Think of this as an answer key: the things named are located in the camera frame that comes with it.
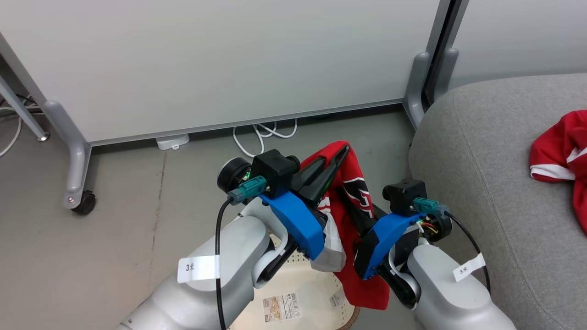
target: green connector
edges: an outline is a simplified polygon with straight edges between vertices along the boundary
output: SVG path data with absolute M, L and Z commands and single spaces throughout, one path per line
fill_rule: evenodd
M 446 218 L 447 215 L 445 211 L 448 210 L 448 206 L 444 204 L 440 204 L 434 200 L 427 200 L 426 198 L 414 198 L 413 201 L 414 211 L 426 214 L 433 214 L 436 217 L 440 217 L 442 219 Z
M 251 198 L 255 196 L 259 196 L 265 188 L 267 187 L 267 181 L 262 176 L 256 176 L 252 179 L 249 179 L 240 186 L 238 189 L 242 191 L 244 198 Z
M 232 198 L 231 204 L 237 205 L 247 198 L 259 196 L 265 191 L 266 187 L 267 180 L 262 176 L 256 176 L 241 183 L 238 188 L 229 191 L 227 198 Z
M 436 212 L 438 202 L 418 197 L 414 198 L 413 206 L 414 211 L 418 213 L 434 214 Z

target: black cable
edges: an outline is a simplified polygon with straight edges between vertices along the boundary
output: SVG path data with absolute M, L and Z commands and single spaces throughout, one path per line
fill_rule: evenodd
M 451 218 L 459 227 L 461 227 L 461 230 L 465 233 L 465 235 L 468 237 L 468 239 L 473 244 L 473 247 L 475 248 L 475 251 L 477 252 L 477 254 L 481 254 L 481 249 L 479 249 L 479 245 L 477 245 L 477 242 L 475 242 L 475 239 L 473 238 L 471 233 L 469 233 L 469 231 L 465 228 L 465 226 L 463 226 L 461 221 L 459 221 L 457 218 L 455 218 L 455 216 L 452 215 L 448 211 L 445 211 L 444 213 L 449 218 Z M 489 292 L 489 294 L 491 294 L 491 284 L 489 282 L 489 272 L 487 271 L 487 266 L 483 266 L 483 273 L 485 274 L 485 284 L 487 286 L 487 292 Z
M 224 204 L 220 207 L 220 211 L 218 212 L 218 218 L 216 218 L 216 245 L 215 245 L 215 255 L 220 255 L 220 227 L 222 224 L 222 215 L 224 215 L 224 210 L 226 210 L 226 206 L 232 202 L 232 197 L 229 197 Z M 218 319 L 220 320 L 220 329 L 226 330 L 226 323 L 224 322 L 224 311 L 222 310 L 222 292 L 220 286 L 220 277 L 216 279 L 216 302 L 218 303 Z
M 27 100 L 27 101 L 29 101 L 29 102 L 31 102 L 31 103 L 34 103 L 34 104 L 36 104 L 35 100 L 33 100 L 33 99 L 29 98 L 29 97 L 22 96 L 22 95 L 20 95 L 20 94 L 15 94 L 15 95 L 16 95 L 17 97 L 19 97 L 19 98 L 23 99 L 23 100 Z
M 29 113 L 33 115 L 35 113 L 43 113 L 43 111 L 41 111 L 41 110 L 30 110 Z M 17 115 L 17 113 L 14 112 L 14 111 L 7 111 L 5 113 L 0 113 L 0 118 L 10 117 L 10 116 L 16 116 L 16 115 Z
M 31 103 L 34 103 L 34 104 L 36 104 L 35 100 L 33 100 L 33 99 L 29 98 L 29 97 L 22 96 L 22 95 L 20 95 L 20 94 L 15 94 L 15 95 L 16 95 L 17 97 L 19 97 L 19 98 L 23 99 L 23 100 L 27 100 L 27 101 L 29 101 L 29 102 L 31 102 Z M 6 100 L 5 100 L 5 99 L 2 99 L 2 100 L 0 101 L 0 106 L 2 106 L 2 104 L 4 104 L 4 101 L 6 101 Z

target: white plastic basket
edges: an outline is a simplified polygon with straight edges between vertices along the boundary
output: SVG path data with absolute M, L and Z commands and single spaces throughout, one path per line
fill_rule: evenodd
M 279 244 L 275 236 L 271 239 Z M 359 311 L 333 273 L 313 270 L 296 251 L 266 286 L 255 290 L 255 299 L 230 330 L 347 330 Z

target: gray fabric cushion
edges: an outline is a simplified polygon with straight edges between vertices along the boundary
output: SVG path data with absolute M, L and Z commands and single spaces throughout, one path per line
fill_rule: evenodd
M 492 298 L 520 330 L 587 329 L 587 237 L 572 184 L 535 181 L 528 169 L 532 142 L 586 108 L 584 74 L 475 83 L 432 105 L 411 147 L 413 177 L 471 231 Z M 439 246 L 459 262 L 475 256 L 458 227 Z

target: whiteboard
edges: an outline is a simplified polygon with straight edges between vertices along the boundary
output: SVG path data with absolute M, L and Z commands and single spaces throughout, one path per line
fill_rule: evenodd
M 87 141 L 404 96 L 438 0 L 0 0 L 0 32 Z
M 449 88 L 516 76 L 587 72 L 584 0 L 470 0 Z

